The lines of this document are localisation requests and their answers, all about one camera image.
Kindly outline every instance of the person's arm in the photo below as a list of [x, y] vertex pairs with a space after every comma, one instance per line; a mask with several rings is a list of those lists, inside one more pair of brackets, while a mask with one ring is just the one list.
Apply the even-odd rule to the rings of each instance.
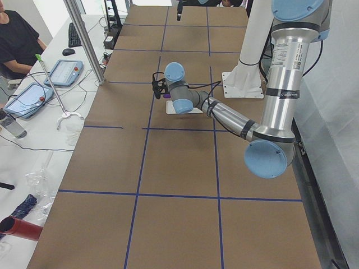
[[17, 60], [12, 60], [9, 62], [3, 63], [7, 68], [9, 68], [12, 72], [27, 74], [32, 69], [32, 66], [28, 66], [27, 64], [18, 63]]
[[43, 50], [45, 50], [46, 45], [45, 45], [45, 43], [43, 43], [43, 42], [41, 41], [41, 39], [39, 39], [39, 38], [38, 38], [38, 43], [39, 43], [40, 47], [41, 47]]

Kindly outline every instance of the blue tablet device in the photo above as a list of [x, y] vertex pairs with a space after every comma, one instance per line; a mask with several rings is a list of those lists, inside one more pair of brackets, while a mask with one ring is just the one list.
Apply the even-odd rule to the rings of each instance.
[[30, 118], [53, 94], [54, 91], [51, 88], [31, 83], [22, 93], [7, 103], [4, 110], [14, 117]]
[[[50, 78], [54, 86], [69, 87], [79, 77], [84, 64], [82, 61], [58, 60], [50, 72]], [[44, 84], [50, 86], [46, 79]]]

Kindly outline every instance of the black keyboard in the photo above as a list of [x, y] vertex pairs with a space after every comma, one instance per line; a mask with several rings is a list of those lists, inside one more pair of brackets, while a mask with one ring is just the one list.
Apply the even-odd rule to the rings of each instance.
[[70, 22], [68, 25], [68, 47], [79, 47], [81, 46], [81, 40], [79, 35], [77, 34], [77, 31], [75, 29], [75, 26], [73, 25], [73, 22]]

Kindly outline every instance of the white desk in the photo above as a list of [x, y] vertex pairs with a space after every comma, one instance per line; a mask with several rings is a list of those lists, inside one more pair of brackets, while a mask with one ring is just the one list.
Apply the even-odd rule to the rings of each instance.
[[[87, 31], [96, 52], [97, 58], [102, 58], [105, 49], [103, 47], [103, 28], [99, 23], [99, 15], [84, 15], [84, 21]], [[64, 57], [62, 50], [68, 45], [68, 24], [70, 19], [66, 21], [59, 33], [53, 38], [47, 49], [42, 54], [42, 59], [48, 69], [54, 66], [59, 59], [75, 59], [81, 60], [84, 63], [84, 70], [80, 75], [77, 82], [85, 77], [86, 71], [91, 69], [85, 51], [83, 47], [76, 47], [75, 54]], [[42, 68], [38, 62], [31, 69], [31, 73], [41, 72]], [[45, 75], [35, 77], [39, 82], [43, 82]], [[23, 90], [28, 84], [34, 82], [30, 77], [25, 79], [17, 90], [17, 94]], [[77, 110], [83, 117], [86, 117], [91, 104], [94, 100], [98, 83], [96, 77], [91, 72], [89, 76], [81, 83], [87, 92], [86, 101], [83, 106]], [[59, 94], [65, 93], [68, 89], [58, 89]], [[78, 86], [73, 90], [61, 96], [61, 100], [67, 110], [76, 109], [83, 101], [85, 92]], [[51, 104], [58, 104], [56, 99], [50, 102]], [[6, 130], [1, 131], [1, 135], [7, 139], [14, 141], [23, 147], [29, 147], [32, 149], [69, 149], [73, 150], [75, 145], [69, 145], [66, 141], [69, 135], [74, 136], [74, 132], [68, 131], [68, 128], [74, 127], [78, 130], [78, 133], [83, 127], [83, 120], [78, 117], [71, 117], [65, 119], [61, 123], [60, 131], [56, 130], [57, 119], [62, 115], [60, 106], [46, 105], [40, 112], [34, 115], [30, 120], [18, 119], [19, 123], [27, 130], [27, 136], [22, 139], [16, 139], [11, 136]], [[7, 189], [0, 188], [0, 220], [9, 216], [13, 210], [31, 193], [31, 188], [27, 185], [25, 174], [32, 171], [39, 171], [42, 167], [42, 163], [49, 156], [49, 151], [31, 151], [23, 150], [18, 146], [4, 140], [0, 137], [1, 147], [1, 160], [0, 160], [0, 182], [13, 184], [15, 189], [9, 191]], [[66, 171], [68, 162], [71, 158], [72, 152], [55, 151], [51, 157], [49, 165], [47, 167], [48, 180], [50, 186], [54, 192], [57, 192], [58, 186], [61, 183], [63, 175]], [[41, 214], [39, 210], [33, 209], [24, 219], [41, 225], [44, 225], [45, 220], [39, 219]], [[6, 269], [22, 269], [26, 268], [36, 247], [36, 242], [17, 238], [15, 236], [7, 235], [0, 241], [0, 268]]]

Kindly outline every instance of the computer mouse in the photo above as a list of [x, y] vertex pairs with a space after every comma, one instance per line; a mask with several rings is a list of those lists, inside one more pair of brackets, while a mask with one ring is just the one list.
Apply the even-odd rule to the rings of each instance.
[[70, 48], [67, 48], [67, 49], [64, 49], [62, 51], [62, 55], [64, 56], [68, 56], [68, 55], [71, 55], [71, 54], [74, 54], [75, 53], [75, 50], [74, 49], [70, 49]]

